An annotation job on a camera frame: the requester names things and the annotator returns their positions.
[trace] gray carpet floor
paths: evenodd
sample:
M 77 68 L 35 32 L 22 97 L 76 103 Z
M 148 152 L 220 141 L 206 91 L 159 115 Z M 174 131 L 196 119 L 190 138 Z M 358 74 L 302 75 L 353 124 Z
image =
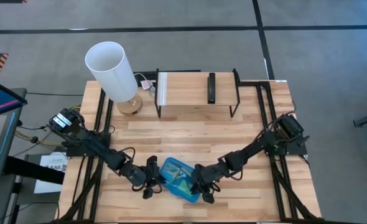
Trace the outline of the gray carpet floor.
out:
M 264 26 L 367 25 L 367 0 L 258 2 Z M 251 0 L 0 4 L 0 30 L 256 25 Z M 367 115 L 367 29 L 267 30 L 265 35 L 274 76 L 288 80 L 297 117 L 310 135 L 309 162 L 323 217 L 367 223 L 367 125 L 352 123 Z M 137 71 L 236 68 L 242 79 L 267 78 L 256 30 L 0 34 L 0 52 L 9 53 L 0 83 L 43 93 L 83 93 L 85 82 L 93 80 L 85 53 L 106 40 L 124 46 Z M 31 127 L 81 103 L 81 97 L 28 95 L 27 100 L 21 120 Z M 11 154 L 29 146 L 15 139 Z M 48 151 L 37 147 L 29 153 Z M 54 213 L 53 205 L 30 207 L 18 223 L 47 222 Z

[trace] lamp shade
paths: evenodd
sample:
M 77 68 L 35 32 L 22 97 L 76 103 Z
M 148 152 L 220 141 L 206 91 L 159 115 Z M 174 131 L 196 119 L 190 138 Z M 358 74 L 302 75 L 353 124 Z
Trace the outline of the lamp shade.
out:
M 127 55 L 116 42 L 94 45 L 85 55 L 85 65 L 116 103 L 129 101 L 138 91 Z

